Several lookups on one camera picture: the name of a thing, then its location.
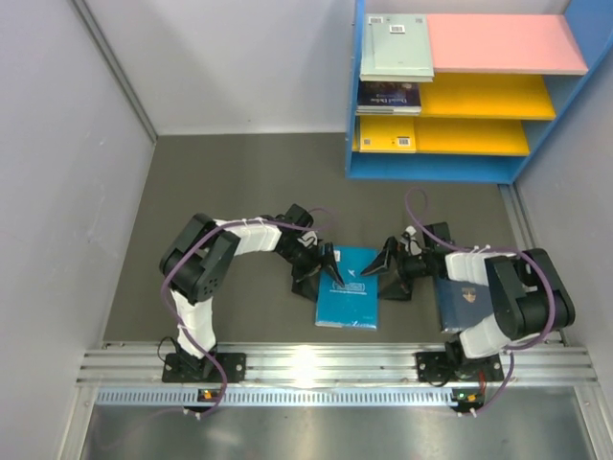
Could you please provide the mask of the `teal blue book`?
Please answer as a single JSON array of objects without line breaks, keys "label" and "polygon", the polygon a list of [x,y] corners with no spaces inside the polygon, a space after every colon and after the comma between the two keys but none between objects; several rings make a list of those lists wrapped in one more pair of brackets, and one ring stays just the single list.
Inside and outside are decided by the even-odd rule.
[{"label": "teal blue book", "polygon": [[320,277],[315,308],[315,325],[329,328],[377,329],[378,278],[362,276],[377,255],[368,247],[338,246],[333,250],[339,284],[327,273]]}]

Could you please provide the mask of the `navy blue book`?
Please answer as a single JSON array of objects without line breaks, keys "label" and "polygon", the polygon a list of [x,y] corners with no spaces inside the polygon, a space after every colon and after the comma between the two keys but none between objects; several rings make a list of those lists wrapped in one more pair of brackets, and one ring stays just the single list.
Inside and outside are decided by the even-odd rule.
[{"label": "navy blue book", "polygon": [[488,287],[442,278],[434,286],[443,333],[461,332],[493,313]]}]

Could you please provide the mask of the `yellow book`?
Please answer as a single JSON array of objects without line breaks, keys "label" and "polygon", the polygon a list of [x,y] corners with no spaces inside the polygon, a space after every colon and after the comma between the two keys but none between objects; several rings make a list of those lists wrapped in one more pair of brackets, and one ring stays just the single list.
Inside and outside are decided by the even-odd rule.
[{"label": "yellow book", "polygon": [[415,122],[411,117],[360,116],[357,149],[361,153],[415,153]]}]

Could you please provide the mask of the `purple galaxy cover book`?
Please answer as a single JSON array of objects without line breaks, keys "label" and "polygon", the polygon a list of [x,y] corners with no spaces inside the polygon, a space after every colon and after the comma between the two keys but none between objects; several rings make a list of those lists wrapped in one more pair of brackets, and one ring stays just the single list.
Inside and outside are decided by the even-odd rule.
[{"label": "purple galaxy cover book", "polygon": [[412,82],[362,81],[358,86],[356,112],[420,115],[420,87]]}]

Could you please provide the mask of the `grey book with circle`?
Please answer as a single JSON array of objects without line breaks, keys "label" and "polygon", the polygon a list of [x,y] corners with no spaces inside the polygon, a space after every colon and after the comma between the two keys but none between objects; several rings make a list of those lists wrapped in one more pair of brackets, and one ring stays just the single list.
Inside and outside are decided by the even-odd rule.
[{"label": "grey book with circle", "polygon": [[424,14],[366,14],[361,81],[431,82],[435,71]]}]

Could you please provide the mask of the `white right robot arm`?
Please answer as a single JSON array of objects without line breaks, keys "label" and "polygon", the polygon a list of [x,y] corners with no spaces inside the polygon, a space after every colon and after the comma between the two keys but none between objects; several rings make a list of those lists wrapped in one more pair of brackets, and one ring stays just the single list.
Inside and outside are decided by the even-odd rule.
[{"label": "white right robot arm", "polygon": [[379,290],[381,299],[409,301],[416,280],[431,278],[442,309],[471,314],[477,305],[488,306],[484,318],[461,327],[444,345],[443,361],[456,379],[471,379],[486,360],[524,339],[574,324],[574,303],[544,249],[459,250],[445,222],[425,226],[422,242],[415,234],[409,226],[388,238],[361,273],[391,277]]}]

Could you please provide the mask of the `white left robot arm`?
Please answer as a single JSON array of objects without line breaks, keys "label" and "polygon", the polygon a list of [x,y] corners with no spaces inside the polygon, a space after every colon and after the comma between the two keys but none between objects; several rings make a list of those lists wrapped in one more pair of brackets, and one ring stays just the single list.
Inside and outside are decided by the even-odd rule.
[{"label": "white left robot arm", "polygon": [[313,215],[293,204],[276,216],[222,220],[199,213],[192,216],[162,257],[162,293],[171,298],[177,318],[176,353],[195,380],[216,371],[212,354],[213,300],[235,258],[274,253],[289,263],[292,292],[315,302],[318,277],[325,273],[345,285],[335,248],[322,242]]}]

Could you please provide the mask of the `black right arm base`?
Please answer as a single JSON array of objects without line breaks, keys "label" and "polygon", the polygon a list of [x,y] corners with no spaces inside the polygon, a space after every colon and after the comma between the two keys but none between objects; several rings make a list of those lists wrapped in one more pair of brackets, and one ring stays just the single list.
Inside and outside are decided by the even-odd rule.
[{"label": "black right arm base", "polygon": [[505,375],[498,355],[479,358],[465,356],[459,342],[447,342],[443,351],[415,354],[418,381],[435,387],[450,382],[502,382]]}]

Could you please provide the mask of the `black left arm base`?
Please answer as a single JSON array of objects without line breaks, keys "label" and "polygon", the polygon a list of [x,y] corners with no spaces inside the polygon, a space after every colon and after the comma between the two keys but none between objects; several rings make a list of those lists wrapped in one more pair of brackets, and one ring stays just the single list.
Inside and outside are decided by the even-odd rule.
[{"label": "black left arm base", "polygon": [[[221,371],[208,358],[197,358],[178,344],[175,351],[164,358],[164,383],[223,383]],[[245,353],[213,352],[213,358],[224,371],[228,383],[244,381],[247,355]]]}]

